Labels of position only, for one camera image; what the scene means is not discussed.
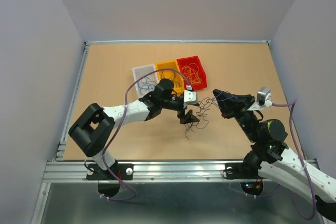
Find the yellow plastic bin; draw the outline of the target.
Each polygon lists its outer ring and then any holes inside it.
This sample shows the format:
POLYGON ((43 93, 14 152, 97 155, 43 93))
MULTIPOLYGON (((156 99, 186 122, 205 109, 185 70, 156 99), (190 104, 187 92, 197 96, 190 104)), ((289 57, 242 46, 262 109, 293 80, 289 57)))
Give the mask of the yellow plastic bin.
POLYGON ((162 69, 162 71, 157 72, 158 79, 169 79, 174 83, 174 91, 180 95, 184 91, 184 79, 183 77, 171 70, 175 69, 177 71, 180 70, 178 63, 176 60, 164 61, 164 62, 157 62, 155 63, 155 67, 157 70, 162 69))

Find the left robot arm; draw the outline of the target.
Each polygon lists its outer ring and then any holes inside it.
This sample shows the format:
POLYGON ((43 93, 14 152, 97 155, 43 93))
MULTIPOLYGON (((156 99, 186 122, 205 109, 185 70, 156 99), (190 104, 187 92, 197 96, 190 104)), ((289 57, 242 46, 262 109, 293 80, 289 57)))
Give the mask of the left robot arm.
POLYGON ((153 91, 129 104, 101 107, 93 103, 70 127, 68 135, 86 157, 95 161, 104 178, 113 178, 117 172, 117 161, 106 148, 113 129, 116 129, 112 136, 115 138, 121 126, 151 120, 160 115, 163 109, 176 111, 181 124, 199 121, 192 110, 185 111, 188 105, 198 105, 196 91, 187 86, 181 95, 175 95, 173 88, 173 81, 162 79, 153 91))

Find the white plastic bin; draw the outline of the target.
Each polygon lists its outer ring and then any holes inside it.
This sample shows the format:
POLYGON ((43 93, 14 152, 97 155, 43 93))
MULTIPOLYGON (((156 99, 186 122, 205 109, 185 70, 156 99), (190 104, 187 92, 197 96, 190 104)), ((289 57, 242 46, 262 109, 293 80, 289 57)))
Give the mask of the white plastic bin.
POLYGON ((148 73, 153 72, 154 70, 156 70, 155 64, 132 68, 134 81, 139 80, 135 85, 138 98, 142 98, 150 91, 153 91, 155 86, 159 83, 156 72, 148 75, 148 73))

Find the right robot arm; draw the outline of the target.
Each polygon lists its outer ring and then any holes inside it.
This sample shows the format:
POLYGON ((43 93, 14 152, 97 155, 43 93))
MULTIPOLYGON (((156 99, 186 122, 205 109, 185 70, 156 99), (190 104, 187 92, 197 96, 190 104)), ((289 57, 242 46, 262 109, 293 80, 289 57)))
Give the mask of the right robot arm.
POLYGON ((254 97, 215 89, 213 95, 222 117, 235 119, 252 143, 243 162, 227 164, 222 176, 270 179, 312 203, 313 213, 335 221, 335 178, 311 165, 286 144, 288 134, 280 120, 258 119, 255 115, 274 105, 271 90, 262 87, 254 97))

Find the red plastic bin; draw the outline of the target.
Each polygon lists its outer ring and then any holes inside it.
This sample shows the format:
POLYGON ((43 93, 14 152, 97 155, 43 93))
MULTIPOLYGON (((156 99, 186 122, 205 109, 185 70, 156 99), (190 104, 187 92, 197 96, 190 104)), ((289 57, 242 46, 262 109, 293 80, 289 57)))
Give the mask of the red plastic bin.
POLYGON ((187 78, 194 90, 207 88, 207 76, 198 56, 179 58, 176 60, 180 72, 187 78))

